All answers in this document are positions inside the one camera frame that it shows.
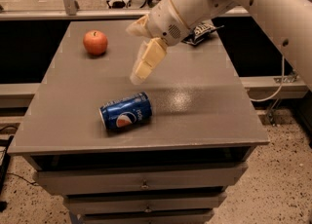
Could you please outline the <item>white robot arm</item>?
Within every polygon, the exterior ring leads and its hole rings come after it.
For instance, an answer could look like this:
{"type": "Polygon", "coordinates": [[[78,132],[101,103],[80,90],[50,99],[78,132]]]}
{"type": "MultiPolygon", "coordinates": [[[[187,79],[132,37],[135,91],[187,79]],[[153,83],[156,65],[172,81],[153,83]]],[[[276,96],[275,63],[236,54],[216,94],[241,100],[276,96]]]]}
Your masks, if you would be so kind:
{"type": "Polygon", "coordinates": [[[140,46],[131,74],[142,83],[169,46],[187,37],[204,19],[243,7],[312,90],[312,4],[308,0],[162,0],[127,31],[149,39],[140,46]]]}

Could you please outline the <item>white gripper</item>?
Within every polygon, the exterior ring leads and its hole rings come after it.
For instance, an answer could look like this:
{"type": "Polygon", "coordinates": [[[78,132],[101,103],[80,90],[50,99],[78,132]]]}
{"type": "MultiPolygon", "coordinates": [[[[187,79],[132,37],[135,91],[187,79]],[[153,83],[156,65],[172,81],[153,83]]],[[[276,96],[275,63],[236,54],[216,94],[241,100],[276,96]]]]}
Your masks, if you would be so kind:
{"type": "Polygon", "coordinates": [[[148,43],[143,41],[140,45],[130,76],[131,82],[139,85],[166,56],[167,45],[174,46],[184,39],[189,34],[189,27],[179,14],[174,1],[162,0],[148,15],[131,23],[126,31],[134,36],[152,38],[148,43]]]}

